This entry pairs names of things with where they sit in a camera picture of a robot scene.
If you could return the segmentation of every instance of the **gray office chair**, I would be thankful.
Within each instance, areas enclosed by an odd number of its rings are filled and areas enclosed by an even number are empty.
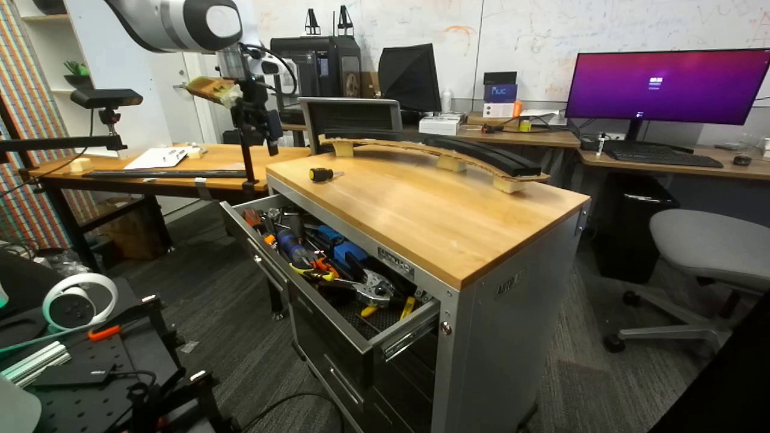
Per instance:
[[[660,255],[697,277],[701,287],[721,282],[731,288],[721,311],[722,319],[707,319],[651,288],[626,291],[623,303],[645,300],[685,325],[620,329],[605,336],[605,346],[623,352],[630,338],[704,338],[717,352],[729,336],[722,322],[741,293],[762,296],[770,288],[770,228],[711,211],[665,208],[652,217],[651,230]]]

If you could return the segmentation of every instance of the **chair wheel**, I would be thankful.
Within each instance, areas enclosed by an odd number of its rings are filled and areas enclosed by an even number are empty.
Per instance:
[[[620,334],[606,334],[605,349],[612,353],[621,353],[621,352],[626,352],[626,342]]]
[[[636,291],[623,291],[623,303],[633,305],[633,308],[641,308],[644,299]]]

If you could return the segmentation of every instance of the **purple screen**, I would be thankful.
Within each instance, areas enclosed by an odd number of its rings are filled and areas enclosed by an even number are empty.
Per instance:
[[[580,52],[569,118],[745,125],[770,51]]]

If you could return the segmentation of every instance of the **open drawer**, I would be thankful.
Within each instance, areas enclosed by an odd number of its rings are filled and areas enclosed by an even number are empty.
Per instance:
[[[244,205],[221,202],[230,222],[233,223],[233,235],[266,271],[266,277],[279,288],[285,299],[292,299],[292,308],[304,311],[302,314],[314,319],[314,328],[322,328],[322,336],[331,338],[339,359],[379,361],[393,362],[422,336],[435,332],[438,325],[438,300],[427,293],[416,296],[415,311],[403,318],[403,308],[379,311],[375,319],[361,319],[366,305],[339,305],[334,299],[322,296],[312,287],[300,271],[290,266],[290,260],[266,243],[266,234],[253,228],[244,213],[247,211],[302,211],[290,200],[272,195]]]

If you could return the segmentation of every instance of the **keyboard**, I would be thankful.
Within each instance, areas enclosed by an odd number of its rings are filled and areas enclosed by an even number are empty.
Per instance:
[[[722,168],[717,159],[701,156],[701,154],[638,154],[638,152],[614,152],[620,160],[636,160],[636,163],[663,163],[663,166],[704,166],[704,168]]]

